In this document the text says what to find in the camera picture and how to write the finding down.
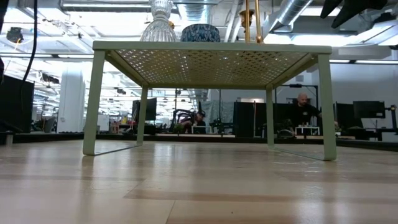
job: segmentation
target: light wood floor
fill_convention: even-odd
[[[321,162],[260,144],[147,142],[98,157],[81,147],[0,147],[0,223],[398,223],[394,152],[340,147]]]

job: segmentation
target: perforated metal tabletop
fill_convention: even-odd
[[[150,88],[266,90],[267,120],[273,120],[272,90],[319,64],[324,161],[336,159],[329,55],[331,47],[203,42],[94,41],[83,153],[95,156],[121,149],[95,150],[104,61],[142,87],[137,144],[144,141],[147,93]],[[267,142],[274,147],[274,125]]]

